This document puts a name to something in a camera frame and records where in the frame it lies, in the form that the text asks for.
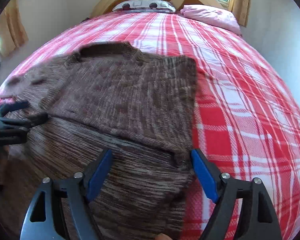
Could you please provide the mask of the white patterned pillow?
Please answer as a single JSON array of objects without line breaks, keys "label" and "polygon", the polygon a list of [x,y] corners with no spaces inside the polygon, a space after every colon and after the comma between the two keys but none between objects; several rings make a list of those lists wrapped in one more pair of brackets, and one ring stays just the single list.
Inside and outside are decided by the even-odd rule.
[{"label": "white patterned pillow", "polygon": [[175,13],[175,7],[165,0],[127,0],[116,5],[112,11],[134,11],[137,12],[166,12]]}]

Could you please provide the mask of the pink pillow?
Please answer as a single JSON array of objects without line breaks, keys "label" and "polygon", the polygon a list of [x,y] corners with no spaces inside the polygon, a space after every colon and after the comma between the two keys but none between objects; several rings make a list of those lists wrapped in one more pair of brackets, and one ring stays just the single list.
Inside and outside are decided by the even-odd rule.
[{"label": "pink pillow", "polygon": [[231,31],[242,36],[240,26],[232,12],[217,7],[201,4],[184,5],[181,14],[193,20],[197,20],[215,27]]}]

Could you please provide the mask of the red white plaid bedspread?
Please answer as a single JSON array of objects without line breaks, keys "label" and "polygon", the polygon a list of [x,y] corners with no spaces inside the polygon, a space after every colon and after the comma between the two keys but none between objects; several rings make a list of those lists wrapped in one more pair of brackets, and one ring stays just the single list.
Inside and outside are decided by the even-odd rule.
[{"label": "red white plaid bedspread", "polygon": [[[145,53],[195,60],[192,149],[200,149],[232,178],[260,178],[282,238],[293,239],[300,232],[300,108],[271,65],[230,31],[176,14],[111,12],[64,31],[35,51],[0,87],[0,103],[15,99],[1,97],[10,78],[84,46],[111,42],[129,43]],[[0,169],[3,184],[9,150]],[[190,168],[193,178],[185,190],[178,239],[198,239],[214,209],[191,163]],[[0,225],[11,238],[20,236]]]}]

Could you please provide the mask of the yellow curtain on left wall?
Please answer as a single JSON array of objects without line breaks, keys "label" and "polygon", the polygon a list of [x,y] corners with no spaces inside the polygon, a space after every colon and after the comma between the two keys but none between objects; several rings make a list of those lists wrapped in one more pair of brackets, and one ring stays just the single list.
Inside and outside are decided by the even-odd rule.
[{"label": "yellow curtain on left wall", "polygon": [[10,0],[0,14],[0,53],[7,57],[22,47],[28,36],[21,22],[17,0]]}]

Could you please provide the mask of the brown knitted sweater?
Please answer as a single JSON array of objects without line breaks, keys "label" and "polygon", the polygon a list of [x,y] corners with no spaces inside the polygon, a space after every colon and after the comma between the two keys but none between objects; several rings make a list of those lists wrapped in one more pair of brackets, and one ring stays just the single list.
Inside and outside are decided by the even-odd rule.
[{"label": "brown knitted sweater", "polygon": [[196,62],[150,54],[129,43],[96,43],[10,78],[2,98],[27,100],[12,118],[46,112],[28,141],[10,147],[0,223],[21,231],[44,176],[66,178],[113,152],[113,165],[90,208],[106,239],[178,239],[192,181]]}]

